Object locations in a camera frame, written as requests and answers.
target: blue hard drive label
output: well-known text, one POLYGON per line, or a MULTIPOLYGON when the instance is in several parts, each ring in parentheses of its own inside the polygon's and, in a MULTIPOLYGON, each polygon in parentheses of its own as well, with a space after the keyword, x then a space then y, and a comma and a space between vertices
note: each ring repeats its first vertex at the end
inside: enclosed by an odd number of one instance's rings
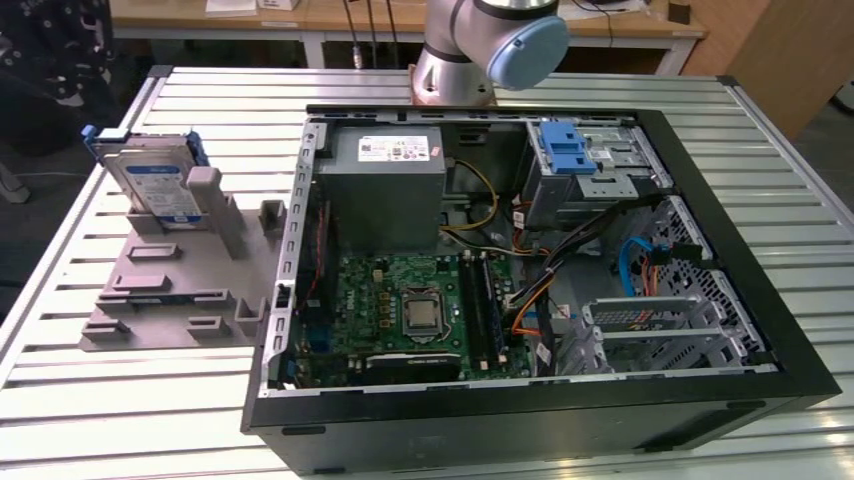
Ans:
POLYGON ((127 181, 150 213, 163 222, 191 224, 201 220, 201 210, 183 187, 183 175, 173 165, 125 167, 127 181))

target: power cable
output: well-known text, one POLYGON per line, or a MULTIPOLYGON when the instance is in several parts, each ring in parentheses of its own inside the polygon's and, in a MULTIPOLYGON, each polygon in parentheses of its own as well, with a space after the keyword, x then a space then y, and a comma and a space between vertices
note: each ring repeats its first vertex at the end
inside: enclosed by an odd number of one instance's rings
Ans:
POLYGON ((397 29, 394 28, 394 16, 390 13, 390 0, 385 0, 385 8, 388 9, 388 23, 390 24, 390 40, 393 42, 394 69, 400 69, 400 46, 397 44, 397 29))
POLYGON ((376 70, 376 28, 373 27, 373 7, 370 6, 370 0, 366 0, 368 4, 368 23, 370 24, 370 63, 373 70, 376 70))
POLYGON ((356 38, 356 28, 352 25, 352 13, 349 12, 348 0, 341 0, 344 11, 346 12, 346 23, 349 24, 349 34, 352 35, 352 66, 356 70, 361 70, 361 49, 358 48, 358 39, 356 38))
POLYGON ((589 4, 593 6, 593 8, 586 8, 580 3, 577 3, 577 0, 572 0, 572 3, 577 8, 580 8, 585 12, 600 12, 604 14, 608 22, 608 48, 612 48, 613 47, 613 28, 610 27, 610 14, 608 12, 621 13, 621 12, 626 12, 628 10, 624 8, 602 9, 601 7, 598 7, 598 5, 596 5, 592 2, 589 4))

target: aluminum table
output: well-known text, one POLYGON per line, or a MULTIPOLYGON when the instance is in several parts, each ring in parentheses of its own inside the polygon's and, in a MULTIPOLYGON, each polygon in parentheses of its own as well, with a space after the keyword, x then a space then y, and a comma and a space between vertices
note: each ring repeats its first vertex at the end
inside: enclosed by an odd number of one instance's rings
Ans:
MULTIPOLYGON (((122 125, 191 125, 242 206, 288 199, 306 104, 408 103, 404 72, 155 68, 122 125)), ((364 478, 849 478, 854 217, 737 86, 553 75, 500 105, 661 110, 844 393, 689 451, 364 478)), ((238 432, 250 348, 85 353, 75 344, 129 224, 99 167, 0 329, 0 478, 294 478, 238 432)))

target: metal bracket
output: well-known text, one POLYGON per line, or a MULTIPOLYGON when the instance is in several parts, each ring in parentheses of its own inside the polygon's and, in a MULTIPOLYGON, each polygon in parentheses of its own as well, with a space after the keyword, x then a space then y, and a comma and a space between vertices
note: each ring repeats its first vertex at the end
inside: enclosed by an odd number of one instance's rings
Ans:
POLYGON ((637 190, 626 175, 620 173, 600 173, 589 177, 574 177, 584 199, 622 200, 637 198, 637 190))

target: blue latch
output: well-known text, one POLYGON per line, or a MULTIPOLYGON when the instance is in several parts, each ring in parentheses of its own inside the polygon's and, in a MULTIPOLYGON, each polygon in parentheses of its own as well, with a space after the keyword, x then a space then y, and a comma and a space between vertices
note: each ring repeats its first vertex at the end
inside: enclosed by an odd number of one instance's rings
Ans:
POLYGON ((586 158, 584 137, 566 122, 542 122, 538 124, 542 147, 550 160, 550 171, 560 174, 596 173, 596 164, 586 158))

